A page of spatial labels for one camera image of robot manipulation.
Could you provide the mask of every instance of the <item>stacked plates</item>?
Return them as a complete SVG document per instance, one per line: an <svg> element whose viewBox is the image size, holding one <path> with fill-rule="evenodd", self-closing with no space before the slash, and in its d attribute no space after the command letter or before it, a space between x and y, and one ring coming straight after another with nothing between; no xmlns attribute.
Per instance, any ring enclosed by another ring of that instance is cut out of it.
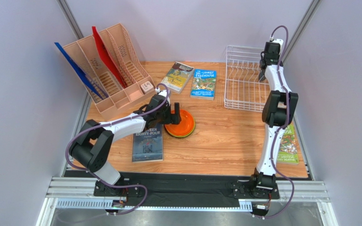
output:
<svg viewBox="0 0 362 226"><path fill-rule="evenodd" d="M180 110L181 122L178 125L168 124L165 125L165 130L173 137L183 138L189 136L195 130L195 119L192 115L185 111Z"/></svg>

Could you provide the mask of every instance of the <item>paperback book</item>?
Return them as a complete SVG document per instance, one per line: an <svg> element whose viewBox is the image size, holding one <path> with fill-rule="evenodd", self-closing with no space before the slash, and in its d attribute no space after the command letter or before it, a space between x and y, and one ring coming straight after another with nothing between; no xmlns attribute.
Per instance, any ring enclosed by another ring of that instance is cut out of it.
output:
<svg viewBox="0 0 362 226"><path fill-rule="evenodd" d="M161 83L166 85L173 92L180 94L190 79L193 71L193 67L175 62Z"/></svg>
<svg viewBox="0 0 362 226"><path fill-rule="evenodd" d="M163 125L133 135L132 162L162 161L163 156Z"/></svg>
<svg viewBox="0 0 362 226"><path fill-rule="evenodd" d="M192 81L190 97L214 100L216 77L216 71L196 69Z"/></svg>
<svg viewBox="0 0 362 226"><path fill-rule="evenodd" d="M277 163L298 164L298 150L293 124L287 126L281 139Z"/></svg>

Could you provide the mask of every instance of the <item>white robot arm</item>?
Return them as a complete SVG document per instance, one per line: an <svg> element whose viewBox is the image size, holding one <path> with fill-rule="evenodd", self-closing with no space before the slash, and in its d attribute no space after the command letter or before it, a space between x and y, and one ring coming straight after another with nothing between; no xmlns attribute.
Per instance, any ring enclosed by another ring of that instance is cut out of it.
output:
<svg viewBox="0 0 362 226"><path fill-rule="evenodd" d="M179 124L180 105L174 104L174 113L171 113L170 99L165 100L167 91L156 90L148 105L142 106L129 116L108 122L97 123L88 120L82 127L81 132L97 125L104 127L91 130L78 137L69 149L69 154L81 163L89 172L94 173L105 182L114 185L121 177L120 173L107 161L111 144L115 141L134 133L146 131L159 124ZM154 110L166 101L162 107ZM92 145L90 139L96 140Z"/></svg>
<svg viewBox="0 0 362 226"><path fill-rule="evenodd" d="M262 121L266 123L262 156L254 174L251 175L249 185L250 193L254 197L267 197L277 186L276 170L272 165L272 160L276 166L286 120L288 120L288 124L291 123L298 102L298 94L292 93L287 86L282 62L280 62L278 73L282 45L283 40L270 40L266 42L263 55L261 54L260 67L262 70L258 79L259 81L267 79L271 92L262 112Z"/></svg>

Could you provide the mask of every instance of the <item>gray wall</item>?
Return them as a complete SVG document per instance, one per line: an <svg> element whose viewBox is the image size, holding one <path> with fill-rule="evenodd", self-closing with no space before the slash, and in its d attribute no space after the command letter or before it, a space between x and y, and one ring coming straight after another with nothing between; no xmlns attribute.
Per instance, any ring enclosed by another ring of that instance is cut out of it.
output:
<svg viewBox="0 0 362 226"><path fill-rule="evenodd" d="M75 40L55 0L0 1L0 225L35 225L85 90L54 41Z"/></svg>
<svg viewBox="0 0 362 226"><path fill-rule="evenodd" d="M322 1L284 72L339 224L362 225L362 1Z"/></svg>
<svg viewBox="0 0 362 226"><path fill-rule="evenodd" d="M85 36L122 23L140 60L221 61L227 45L264 47L280 24L293 33L311 0L67 2Z"/></svg>

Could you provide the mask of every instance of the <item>wood grain tabletop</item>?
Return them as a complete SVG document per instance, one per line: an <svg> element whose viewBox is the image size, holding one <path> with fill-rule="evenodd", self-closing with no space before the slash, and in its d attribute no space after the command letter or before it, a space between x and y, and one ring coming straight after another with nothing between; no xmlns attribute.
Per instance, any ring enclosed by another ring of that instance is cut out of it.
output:
<svg viewBox="0 0 362 226"><path fill-rule="evenodd" d="M173 63L141 62L155 84L163 79ZM224 63L184 63L196 69L217 71L213 101L189 97L192 79L181 94L173 92L171 95L171 103L179 102L181 109L193 115L196 121L195 131L186 138L174 138L164 132L163 161L132 163L132 135L111 145L108 161L118 171L250 176L262 153L264 123L261 113L224 107ZM147 102L148 100L113 119L125 117ZM87 119L104 121L93 103ZM286 176L306 178L307 172L299 147L298 157L298 165L277 164L277 168Z"/></svg>

